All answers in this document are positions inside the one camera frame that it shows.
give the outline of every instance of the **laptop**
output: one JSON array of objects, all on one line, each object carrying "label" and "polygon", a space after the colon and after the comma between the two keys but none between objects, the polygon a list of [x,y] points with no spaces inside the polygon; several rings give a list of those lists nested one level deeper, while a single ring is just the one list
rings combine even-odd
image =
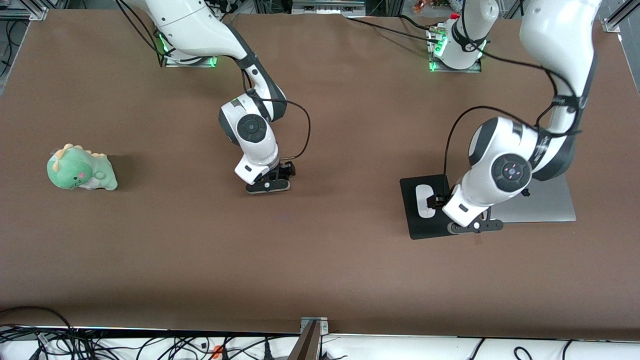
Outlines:
[{"label": "laptop", "polygon": [[491,218],[513,222],[569,222],[575,221],[575,210],[569,194],[566,176],[560,175],[544,182],[532,179],[530,196],[521,193],[491,207]]}]

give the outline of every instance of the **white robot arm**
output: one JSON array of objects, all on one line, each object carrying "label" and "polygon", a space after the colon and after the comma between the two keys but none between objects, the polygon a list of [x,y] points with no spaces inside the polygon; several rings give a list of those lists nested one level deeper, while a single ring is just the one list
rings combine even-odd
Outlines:
[{"label": "white robot arm", "polygon": [[600,1],[531,1],[520,28],[520,41],[552,72],[556,107],[550,125],[546,129],[528,127],[497,117],[480,126],[469,147],[471,170],[454,185],[443,207],[451,220],[466,227],[490,206],[524,190],[532,177],[549,180],[571,165],[574,132],[596,66],[591,32]]},{"label": "white robot arm", "polygon": [[[218,117],[229,140],[244,152],[236,174],[253,185],[279,167],[278,144],[269,123],[284,115],[286,98],[242,36],[231,25],[216,19],[203,0],[127,0],[127,3],[149,15],[166,41],[176,49],[172,56],[223,55],[236,61],[255,84],[249,95],[242,94],[224,104]],[[272,184],[265,191],[289,188],[288,181],[282,185],[286,188],[276,188],[277,182]]]}]

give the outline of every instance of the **brown tabletop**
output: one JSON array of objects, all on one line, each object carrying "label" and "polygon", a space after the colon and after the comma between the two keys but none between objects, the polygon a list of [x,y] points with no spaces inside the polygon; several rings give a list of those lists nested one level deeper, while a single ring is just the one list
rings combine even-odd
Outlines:
[{"label": "brown tabletop", "polygon": [[[288,192],[248,195],[234,174],[242,152],[217,120],[242,93],[233,61],[160,69],[119,12],[31,24],[0,97],[1,307],[50,306],[74,325],[295,331],[327,316],[341,332],[640,338],[640,99],[617,35],[594,30],[600,63],[567,173],[578,221],[412,241],[399,179],[441,173],[471,106],[533,123],[546,75],[493,60],[429,72],[420,40],[340,15],[234,22],[312,115]],[[498,21],[488,49],[531,61],[519,25]],[[451,179],[494,115],[460,125]],[[283,156],[300,150],[300,110],[273,128]],[[68,142],[108,154],[118,190],[53,186],[45,164]]]}]

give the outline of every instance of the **power cord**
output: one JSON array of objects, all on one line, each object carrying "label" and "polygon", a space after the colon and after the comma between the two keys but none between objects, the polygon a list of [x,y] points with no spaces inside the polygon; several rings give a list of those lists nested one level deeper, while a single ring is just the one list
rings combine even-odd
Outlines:
[{"label": "power cord", "polygon": [[573,339],[569,339],[569,341],[567,341],[566,344],[564,344],[564,347],[562,348],[562,360],[566,360],[566,349],[569,348],[569,345],[571,345],[572,342],[573,342]]},{"label": "power cord", "polygon": [[422,30],[429,30],[429,28],[430,28],[431,26],[436,26],[436,25],[438,25],[438,23],[437,23],[437,22],[436,22],[435,24],[431,24],[431,25],[427,25],[427,26],[420,25],[420,24],[418,24],[417,22],[413,21],[413,19],[412,19],[412,18],[410,18],[409,16],[406,16],[406,15],[404,15],[404,14],[400,14],[400,15],[398,15],[398,17],[399,17],[400,19],[404,19],[404,20],[407,20],[408,22],[411,22],[411,25],[415,26],[416,28],[422,29]]},{"label": "power cord", "polygon": [[529,358],[528,360],[533,360],[533,358],[531,357],[531,354],[529,353],[529,351],[527,351],[527,349],[525,349],[524,347],[515,347],[513,349],[513,357],[515,357],[517,360],[527,360],[527,359],[522,359],[520,357],[520,351],[522,351],[525,354],[527,354],[527,357]]},{"label": "power cord", "polygon": [[302,156],[302,154],[305,153],[305,151],[307,150],[307,146],[309,145],[309,139],[311,138],[311,116],[309,115],[309,112],[307,111],[307,109],[304,108],[304,106],[295,103],[293,101],[290,100],[280,100],[280,99],[263,99],[261,97],[259,97],[255,92],[251,92],[249,89],[247,89],[246,87],[246,79],[248,79],[249,84],[251,87],[253,87],[253,85],[251,84],[251,79],[249,78],[249,74],[246,73],[246,71],[240,70],[241,74],[242,74],[242,86],[244,88],[244,92],[249,95],[251,98],[256,99],[256,100],[261,100],[261,101],[270,101],[270,102],[280,102],[280,103],[284,103],[284,104],[291,104],[297,108],[299,108],[300,110],[305,112],[305,115],[307,116],[307,140],[305,140],[305,146],[302,147],[302,150],[295,156],[291,156],[291,157],[286,157],[286,158],[282,158],[281,160],[295,160],[297,158],[299,158],[300,156]]},{"label": "power cord", "polygon": [[11,38],[11,33],[13,31],[13,28],[18,23],[26,24],[26,22],[21,21],[21,20],[16,20],[14,22],[10,22],[10,21],[6,22],[6,27],[5,27],[4,30],[6,31],[6,37],[7,37],[8,41],[9,41],[9,56],[7,56],[6,61],[5,60],[0,60],[0,63],[4,64],[4,69],[2,70],[2,73],[0,73],[0,78],[13,65],[13,63],[11,63],[11,56],[13,55],[13,45],[20,46],[20,44],[16,44],[15,42],[13,42],[13,39]]},{"label": "power cord", "polygon": [[[149,46],[149,48],[151,48],[151,50],[153,50],[156,53],[158,64],[160,65],[160,67],[162,67],[164,62],[164,57],[166,56],[166,54],[161,53],[156,47],[156,42],[154,40],[154,37],[151,35],[151,32],[147,28],[147,25],[145,25],[145,23],[142,21],[140,16],[138,16],[138,14],[135,11],[133,11],[133,9],[129,6],[129,4],[127,4],[124,0],[115,0],[115,2],[118,5],[120,11],[122,12],[122,15],[124,15],[127,18],[127,20],[129,21],[129,24],[131,24],[131,26],[136,30],[136,32],[142,38],[145,44]],[[129,17],[129,14],[122,7],[123,5],[136,17],[136,20],[138,20],[138,22],[145,29],[145,32],[147,33],[149,40],[145,38],[145,36],[140,31],[140,29],[138,29],[138,27],[133,23],[133,20],[131,20],[131,18]]]},{"label": "power cord", "polygon": [[471,353],[471,357],[468,360],[474,360],[476,358],[476,355],[478,355],[478,351],[480,351],[480,347],[482,346],[485,340],[486,338],[480,339],[480,342],[476,345],[473,353]]},{"label": "power cord", "polygon": [[269,340],[264,342],[264,359],[263,360],[274,360],[273,355],[271,354],[271,345],[269,345]]},{"label": "power cord", "polygon": [[264,340],[256,341],[255,343],[253,343],[251,345],[248,345],[247,347],[242,348],[238,353],[231,355],[228,360],[233,359],[234,357],[238,356],[239,354],[244,353],[244,351],[249,350],[250,348],[252,348],[254,346],[260,345],[261,343],[267,342],[269,340],[275,340],[275,339],[280,339],[280,338],[288,338],[290,336],[292,336],[292,335],[271,336],[269,338],[265,338]]},{"label": "power cord", "polygon": [[409,33],[403,33],[402,31],[398,31],[398,30],[394,30],[394,29],[386,28],[386,27],[384,27],[384,26],[380,26],[380,25],[378,25],[378,24],[373,24],[373,23],[371,23],[371,22],[362,21],[362,20],[360,20],[360,19],[356,19],[356,18],[353,18],[353,17],[348,17],[347,19],[348,19],[348,20],[351,20],[351,21],[359,22],[359,23],[361,23],[361,24],[369,25],[369,26],[372,26],[372,27],[374,27],[374,28],[378,28],[378,29],[382,29],[382,30],[391,31],[392,33],[396,33],[396,34],[404,35],[404,36],[406,36],[406,37],[416,38],[416,39],[418,39],[418,40],[422,40],[422,41],[426,41],[426,42],[432,42],[432,43],[434,43],[434,44],[436,44],[436,43],[438,42],[438,41],[437,41],[437,40],[435,40],[435,39],[429,39],[429,38],[419,37],[419,36],[417,36],[417,35],[413,35],[413,34],[409,34]]}]

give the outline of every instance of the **green dinosaur plush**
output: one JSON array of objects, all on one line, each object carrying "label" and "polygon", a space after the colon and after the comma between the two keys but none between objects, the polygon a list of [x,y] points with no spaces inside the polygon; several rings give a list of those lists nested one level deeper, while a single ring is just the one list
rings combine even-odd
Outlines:
[{"label": "green dinosaur plush", "polygon": [[114,190],[118,186],[105,154],[92,153],[70,143],[51,156],[47,173],[53,185],[61,189]]}]

